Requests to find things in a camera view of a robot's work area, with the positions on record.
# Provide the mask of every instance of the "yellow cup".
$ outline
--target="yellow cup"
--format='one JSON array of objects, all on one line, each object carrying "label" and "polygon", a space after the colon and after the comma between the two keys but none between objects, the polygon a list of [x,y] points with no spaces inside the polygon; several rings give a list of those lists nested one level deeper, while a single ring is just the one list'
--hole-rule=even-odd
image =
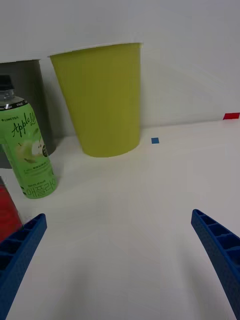
[{"label": "yellow cup", "polygon": [[140,139],[140,43],[51,55],[83,151],[112,157]]}]

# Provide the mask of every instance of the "apple illustration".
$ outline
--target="apple illustration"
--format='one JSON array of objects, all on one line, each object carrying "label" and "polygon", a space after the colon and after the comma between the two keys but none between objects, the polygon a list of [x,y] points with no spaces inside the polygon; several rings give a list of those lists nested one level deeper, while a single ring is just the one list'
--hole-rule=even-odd
[{"label": "apple illustration", "polygon": [[32,153],[33,143],[30,140],[25,140],[23,144],[16,146],[16,155],[19,160],[26,161],[28,163],[36,162],[35,157]]}]

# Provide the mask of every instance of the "white wall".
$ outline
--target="white wall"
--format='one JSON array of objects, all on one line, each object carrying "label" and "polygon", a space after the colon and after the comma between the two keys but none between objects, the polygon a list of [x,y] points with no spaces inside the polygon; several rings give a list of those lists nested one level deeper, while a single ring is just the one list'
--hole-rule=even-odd
[{"label": "white wall", "polygon": [[[240,111],[239,12],[238,0],[8,0],[0,61],[140,40],[142,125],[217,120]],[[41,67],[54,132],[71,135],[50,61]]]}]

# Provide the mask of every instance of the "green bottle label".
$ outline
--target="green bottle label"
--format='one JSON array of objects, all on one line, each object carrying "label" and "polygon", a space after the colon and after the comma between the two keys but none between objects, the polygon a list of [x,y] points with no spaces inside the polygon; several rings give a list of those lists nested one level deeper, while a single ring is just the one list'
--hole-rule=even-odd
[{"label": "green bottle label", "polygon": [[22,192],[37,199],[51,194],[57,180],[33,108],[22,100],[0,108],[1,142]]}]

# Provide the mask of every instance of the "apple juice bottle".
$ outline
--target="apple juice bottle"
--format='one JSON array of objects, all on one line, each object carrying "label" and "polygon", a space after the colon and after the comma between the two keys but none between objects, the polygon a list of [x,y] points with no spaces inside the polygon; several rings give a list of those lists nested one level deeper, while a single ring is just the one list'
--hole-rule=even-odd
[{"label": "apple juice bottle", "polygon": [[0,143],[23,194],[38,199],[51,194],[57,180],[31,105],[14,95],[9,75],[0,75]]}]

